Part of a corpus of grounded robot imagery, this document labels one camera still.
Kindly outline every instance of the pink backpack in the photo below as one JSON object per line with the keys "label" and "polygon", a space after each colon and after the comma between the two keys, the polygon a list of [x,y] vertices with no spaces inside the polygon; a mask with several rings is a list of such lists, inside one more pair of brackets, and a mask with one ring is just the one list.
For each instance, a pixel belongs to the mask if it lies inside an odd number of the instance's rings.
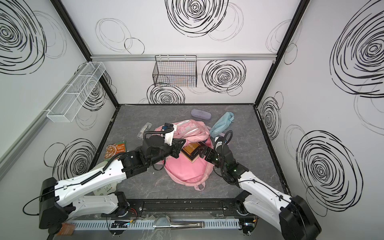
{"label": "pink backpack", "polygon": [[[183,138],[186,140],[184,147],[190,142],[205,142],[209,147],[213,147],[209,129],[204,122],[195,120],[185,120],[174,123],[177,125],[176,131],[173,134],[174,138]],[[213,171],[213,164],[205,161],[203,158],[197,157],[197,159],[191,162],[183,154],[179,154],[178,158],[167,157],[165,169],[168,175],[173,181],[183,184],[185,186],[193,186],[198,191],[203,191],[205,188],[205,180]]]}

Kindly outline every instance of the mesh basket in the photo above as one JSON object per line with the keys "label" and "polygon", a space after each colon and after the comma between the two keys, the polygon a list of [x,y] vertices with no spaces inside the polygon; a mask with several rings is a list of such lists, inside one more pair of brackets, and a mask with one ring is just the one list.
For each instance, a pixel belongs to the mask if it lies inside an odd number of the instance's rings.
{"label": "mesh basket", "polygon": [[157,55],[152,77],[155,86],[197,87],[196,55]]}
{"label": "mesh basket", "polygon": [[105,71],[102,62],[88,62],[47,113],[53,122],[72,122]]}

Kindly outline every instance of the black frame post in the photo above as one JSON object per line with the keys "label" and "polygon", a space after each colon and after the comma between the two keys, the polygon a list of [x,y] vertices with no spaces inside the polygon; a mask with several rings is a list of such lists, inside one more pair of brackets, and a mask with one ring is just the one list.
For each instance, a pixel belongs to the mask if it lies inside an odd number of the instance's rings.
{"label": "black frame post", "polygon": [[299,6],[296,9],[295,15],[292,18],[292,21],[288,27],[287,32],[285,33],[285,36],[283,38],[283,41],[281,42],[281,45],[279,47],[279,50],[277,51],[277,57],[274,63],[272,63],[271,68],[268,71],[268,74],[264,80],[263,86],[260,89],[259,94],[257,95],[255,105],[256,108],[259,106],[260,102],[262,101],[262,98],[269,86],[269,83],[271,82],[277,67],[280,64],[280,61],[283,59],[284,53],[287,50],[288,45],[290,44],[291,38],[293,37],[293,34],[296,31],[297,26],[299,25],[302,16],[304,15],[304,12],[310,3],[311,0],[301,0],[299,3]]}
{"label": "black frame post", "polygon": [[[68,31],[70,32],[72,38],[74,39],[75,43],[79,47],[81,53],[84,55],[86,61],[92,61],[91,59],[91,52],[88,50],[87,45],[85,45],[85,42],[81,38],[79,32],[77,31],[74,23],[72,22],[71,17],[69,16],[67,10],[65,9],[63,3],[61,0],[51,0],[52,5],[56,9],[57,13],[59,14],[61,20],[64,22],[65,26],[67,27]],[[115,108],[119,107],[119,103],[111,91],[108,83],[106,82],[104,76],[101,76],[99,80],[100,84],[104,88],[105,92],[107,93],[109,99],[115,106]]]}

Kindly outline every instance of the light blue pouch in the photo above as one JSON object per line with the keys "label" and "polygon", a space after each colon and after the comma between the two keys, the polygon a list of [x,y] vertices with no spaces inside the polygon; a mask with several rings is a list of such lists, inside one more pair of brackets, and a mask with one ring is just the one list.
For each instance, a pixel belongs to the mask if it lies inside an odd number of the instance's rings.
{"label": "light blue pouch", "polygon": [[231,123],[233,123],[234,119],[235,115],[233,113],[224,113],[224,115],[215,123],[215,125],[209,131],[211,137],[217,137],[220,133],[227,129]]}

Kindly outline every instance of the black wire basket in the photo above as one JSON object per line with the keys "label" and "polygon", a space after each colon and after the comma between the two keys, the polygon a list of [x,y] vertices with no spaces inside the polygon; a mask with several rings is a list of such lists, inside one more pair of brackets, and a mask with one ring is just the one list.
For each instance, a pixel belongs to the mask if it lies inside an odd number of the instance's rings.
{"label": "black wire basket", "polygon": [[152,77],[155,86],[197,87],[196,55],[156,55]]}

